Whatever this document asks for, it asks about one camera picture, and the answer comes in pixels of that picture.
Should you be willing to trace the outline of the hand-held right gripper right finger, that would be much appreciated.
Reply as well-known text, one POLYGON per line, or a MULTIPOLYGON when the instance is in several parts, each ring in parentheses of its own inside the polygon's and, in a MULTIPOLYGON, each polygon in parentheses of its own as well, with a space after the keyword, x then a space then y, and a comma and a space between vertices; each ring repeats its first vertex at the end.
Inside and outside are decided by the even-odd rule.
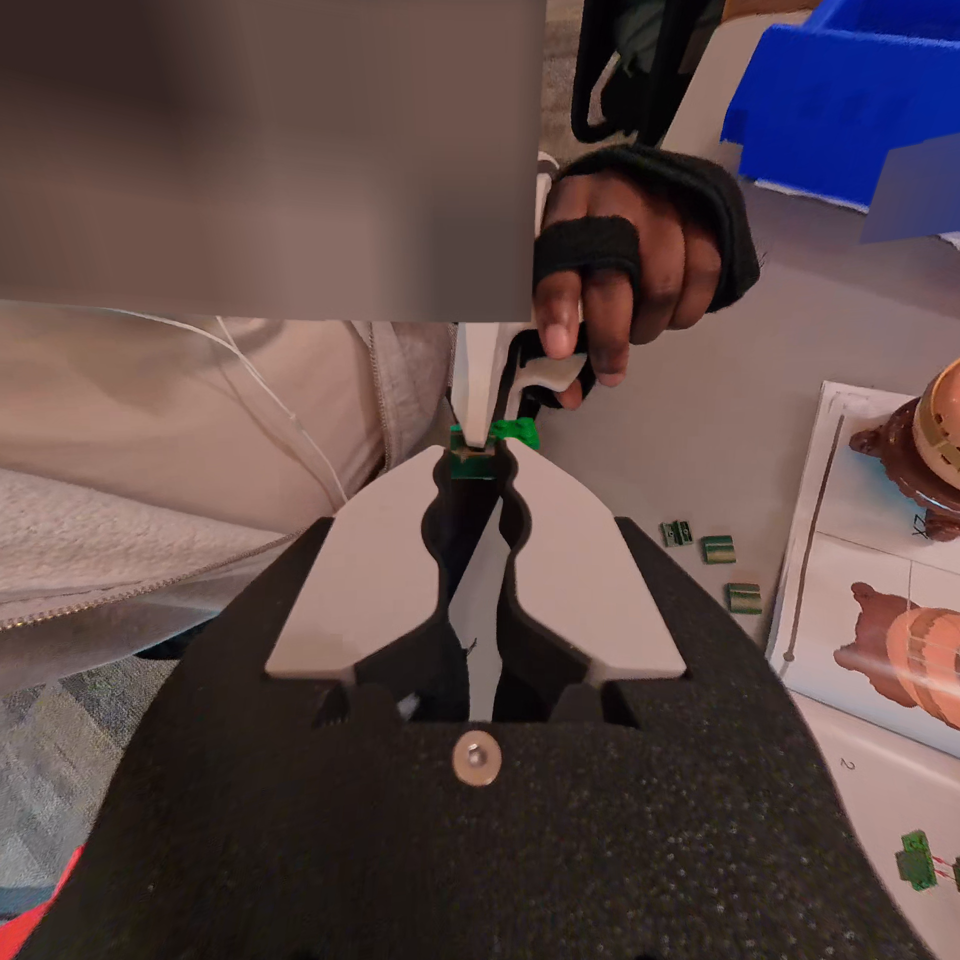
POLYGON ((614 514, 519 440, 498 444, 497 722, 545 722, 568 689, 688 670, 614 514))

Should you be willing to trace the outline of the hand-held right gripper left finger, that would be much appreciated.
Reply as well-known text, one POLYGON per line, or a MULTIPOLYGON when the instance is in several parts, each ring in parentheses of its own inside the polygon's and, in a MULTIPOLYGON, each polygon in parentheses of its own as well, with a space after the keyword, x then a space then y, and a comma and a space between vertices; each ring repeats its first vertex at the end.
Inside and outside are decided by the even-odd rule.
POLYGON ((450 451, 434 444, 380 476, 333 519, 265 663, 277 681, 377 687, 414 715, 470 715, 467 658, 443 566, 450 451))

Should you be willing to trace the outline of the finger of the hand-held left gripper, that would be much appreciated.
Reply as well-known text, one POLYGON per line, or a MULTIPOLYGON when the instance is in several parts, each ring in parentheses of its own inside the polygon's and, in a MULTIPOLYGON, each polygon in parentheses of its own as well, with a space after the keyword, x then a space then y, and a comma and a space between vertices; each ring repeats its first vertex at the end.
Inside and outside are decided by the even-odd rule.
POLYGON ((457 325, 449 402, 466 445, 482 449, 496 420, 496 344, 500 329, 519 322, 463 322, 457 325))
POLYGON ((495 345, 495 422, 520 415, 523 392, 540 386, 544 352, 535 328, 500 328, 495 345))

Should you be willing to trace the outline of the person's left hand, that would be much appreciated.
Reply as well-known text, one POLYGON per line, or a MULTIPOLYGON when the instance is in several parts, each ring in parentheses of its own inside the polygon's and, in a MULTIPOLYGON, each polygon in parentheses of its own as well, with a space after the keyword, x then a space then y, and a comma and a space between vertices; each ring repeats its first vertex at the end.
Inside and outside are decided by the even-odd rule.
POLYGON ((621 174, 575 175, 556 182, 542 226, 590 217, 620 217, 635 228, 639 299, 620 271, 558 271, 537 284, 534 318, 544 353, 555 361, 573 354, 585 325, 597 382, 613 388, 626 377, 632 346, 650 344, 666 330, 688 330, 703 318, 719 283, 722 258, 706 228, 664 195, 621 174))

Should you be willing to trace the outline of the person's beige zip jacket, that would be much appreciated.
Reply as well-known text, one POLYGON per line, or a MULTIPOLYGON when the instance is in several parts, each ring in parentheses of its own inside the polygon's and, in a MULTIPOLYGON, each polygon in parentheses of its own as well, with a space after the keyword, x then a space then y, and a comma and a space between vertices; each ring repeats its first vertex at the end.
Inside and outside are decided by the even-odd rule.
POLYGON ((419 448, 439 323, 158 318, 2 301, 2 694, 216 617, 419 448))

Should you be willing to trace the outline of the instruction booklet with pot picture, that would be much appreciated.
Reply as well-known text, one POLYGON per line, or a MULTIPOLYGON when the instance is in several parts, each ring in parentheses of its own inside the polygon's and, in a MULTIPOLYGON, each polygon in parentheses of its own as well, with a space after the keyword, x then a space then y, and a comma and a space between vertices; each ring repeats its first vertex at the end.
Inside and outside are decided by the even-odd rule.
POLYGON ((854 450, 905 394, 824 381, 777 589, 770 666, 891 899, 959 957, 958 541, 854 450))

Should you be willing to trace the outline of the white paper sheet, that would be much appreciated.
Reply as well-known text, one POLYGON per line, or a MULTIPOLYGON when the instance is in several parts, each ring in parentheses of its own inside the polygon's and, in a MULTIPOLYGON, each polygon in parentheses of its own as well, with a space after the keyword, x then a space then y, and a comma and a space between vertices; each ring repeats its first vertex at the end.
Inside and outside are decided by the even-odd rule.
POLYGON ((752 183, 757 188, 762 188, 787 197, 810 199, 834 208, 852 210, 863 215, 868 215, 870 212, 869 205, 846 198, 837 198, 829 195, 818 194, 807 189, 791 187, 762 178, 754 179, 752 183))

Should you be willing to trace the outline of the dark backpack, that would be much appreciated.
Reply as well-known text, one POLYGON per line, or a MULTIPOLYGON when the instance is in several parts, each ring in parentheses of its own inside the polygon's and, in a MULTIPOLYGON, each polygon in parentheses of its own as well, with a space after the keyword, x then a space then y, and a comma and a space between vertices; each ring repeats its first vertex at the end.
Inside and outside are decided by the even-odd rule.
POLYGON ((585 1, 570 126, 579 142, 615 136, 658 146, 683 101, 725 1, 585 1))

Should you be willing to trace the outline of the brown bonsai pot model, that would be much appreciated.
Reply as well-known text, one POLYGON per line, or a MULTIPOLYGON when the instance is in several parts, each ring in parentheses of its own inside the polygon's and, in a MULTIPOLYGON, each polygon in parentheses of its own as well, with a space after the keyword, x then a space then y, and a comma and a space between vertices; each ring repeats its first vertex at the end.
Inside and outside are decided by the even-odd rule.
POLYGON ((887 478, 922 510, 932 542, 959 538, 959 361, 944 367, 923 393, 880 425, 851 437, 849 447, 881 462, 887 478))

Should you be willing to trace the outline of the blue plastic bin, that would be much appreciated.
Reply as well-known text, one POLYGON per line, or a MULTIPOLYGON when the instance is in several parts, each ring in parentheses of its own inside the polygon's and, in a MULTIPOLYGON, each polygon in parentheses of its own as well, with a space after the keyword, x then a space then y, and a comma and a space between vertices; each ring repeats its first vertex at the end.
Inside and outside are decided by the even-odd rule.
POLYGON ((721 140, 742 177, 868 210, 891 150, 958 130, 959 3, 831 1, 764 30, 721 140))

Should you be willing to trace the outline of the red object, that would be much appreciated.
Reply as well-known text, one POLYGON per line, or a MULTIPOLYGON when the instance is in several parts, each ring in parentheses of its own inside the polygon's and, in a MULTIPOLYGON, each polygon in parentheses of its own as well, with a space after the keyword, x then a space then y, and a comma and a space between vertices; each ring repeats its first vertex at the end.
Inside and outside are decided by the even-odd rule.
POLYGON ((36 927, 42 921, 49 908, 54 904, 57 896, 61 893, 64 885, 72 874, 77 862, 79 861, 85 845, 78 846, 69 862, 66 865, 59 881, 54 887, 53 893, 49 894, 46 900, 40 905, 32 907, 25 913, 4 921, 1 924, 1 958, 14 959, 22 949, 25 942, 33 934, 36 927))

